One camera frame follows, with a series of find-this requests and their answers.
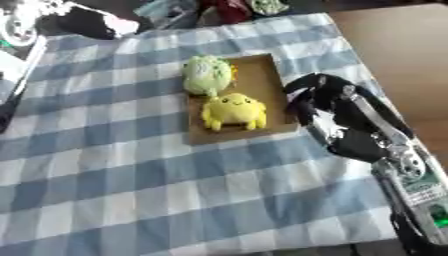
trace green plush toy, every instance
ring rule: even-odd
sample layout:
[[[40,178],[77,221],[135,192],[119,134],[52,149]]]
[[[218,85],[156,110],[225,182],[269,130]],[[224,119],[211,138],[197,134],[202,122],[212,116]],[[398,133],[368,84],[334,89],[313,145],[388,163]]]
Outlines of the green plush toy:
[[[261,15],[275,15],[288,10],[289,6],[279,0],[246,0],[254,12]]]
[[[184,67],[184,88],[194,95],[216,97],[229,86],[236,68],[215,56],[195,56]]]

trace blue checkered tablecloth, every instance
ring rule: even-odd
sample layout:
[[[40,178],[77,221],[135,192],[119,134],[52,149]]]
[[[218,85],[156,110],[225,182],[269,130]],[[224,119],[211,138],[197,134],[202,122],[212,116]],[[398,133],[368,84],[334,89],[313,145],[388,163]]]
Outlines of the blue checkered tablecloth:
[[[214,255],[394,237],[368,164],[305,130],[190,146],[181,68],[272,54],[381,93],[325,14],[118,41],[55,37],[0,136],[0,255]]]

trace black object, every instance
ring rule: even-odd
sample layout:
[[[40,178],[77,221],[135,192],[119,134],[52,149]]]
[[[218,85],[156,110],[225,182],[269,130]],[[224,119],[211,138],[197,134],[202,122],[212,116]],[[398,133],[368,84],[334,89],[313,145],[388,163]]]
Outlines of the black object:
[[[22,99],[24,91],[25,90],[23,90],[20,94],[17,95],[11,93],[6,102],[0,105],[0,134],[4,133],[6,129],[8,129],[8,126],[11,123],[11,120],[16,112],[17,106],[19,105],[20,100]]]
[[[294,93],[297,90],[305,90],[288,104],[286,110],[296,113],[302,125],[307,125],[312,120],[312,116],[317,115],[315,109],[320,109],[334,113],[334,121],[338,125],[369,134],[378,132],[378,127],[353,102],[341,99],[342,90],[346,85],[353,84],[338,76],[319,73],[303,76],[286,85],[284,92],[287,94]],[[412,130],[381,100],[366,88],[354,86],[356,93],[363,96],[387,122],[406,134],[410,139],[414,138]]]
[[[56,16],[57,24],[64,31],[95,39],[112,40],[117,38],[115,30],[105,24],[104,14],[95,11],[94,7],[88,7],[91,10],[77,6],[72,7],[66,15]],[[135,34],[139,34],[153,27],[149,20],[142,17],[136,17],[130,20],[139,24]]]
[[[328,151],[331,153],[368,163],[375,163],[387,156],[386,149],[378,147],[370,134],[354,129],[341,132],[344,133],[344,136],[336,139],[328,147]]]
[[[392,212],[390,221],[404,251],[410,256],[446,256],[448,246],[435,245],[419,234],[415,223],[403,214]]]

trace cardboard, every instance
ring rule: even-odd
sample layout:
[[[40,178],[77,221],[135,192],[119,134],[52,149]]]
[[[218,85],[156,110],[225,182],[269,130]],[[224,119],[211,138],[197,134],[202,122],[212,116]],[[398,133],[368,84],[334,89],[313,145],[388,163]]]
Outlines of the cardboard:
[[[224,125],[220,132],[206,129],[201,111],[207,98],[189,95],[187,105],[190,143],[208,144],[295,131],[298,122],[295,116],[284,112],[288,101],[282,91],[282,82],[272,56],[266,54],[228,60],[238,69],[236,86],[229,86],[219,95],[239,92],[263,102],[267,107],[267,126],[253,131],[245,130],[243,125]]]

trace plush toy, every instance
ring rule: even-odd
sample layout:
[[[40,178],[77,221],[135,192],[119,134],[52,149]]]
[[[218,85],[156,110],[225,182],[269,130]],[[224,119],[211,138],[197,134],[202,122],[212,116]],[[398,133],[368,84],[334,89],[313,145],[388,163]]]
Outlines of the plush toy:
[[[220,131],[223,124],[245,124],[247,130],[266,127],[266,106],[240,93],[212,98],[204,105],[205,127]]]
[[[247,0],[254,12],[269,16],[288,10],[289,6],[280,2],[280,0]]]
[[[236,68],[215,56],[195,56],[184,67],[184,88],[194,95],[216,97],[235,80]]]

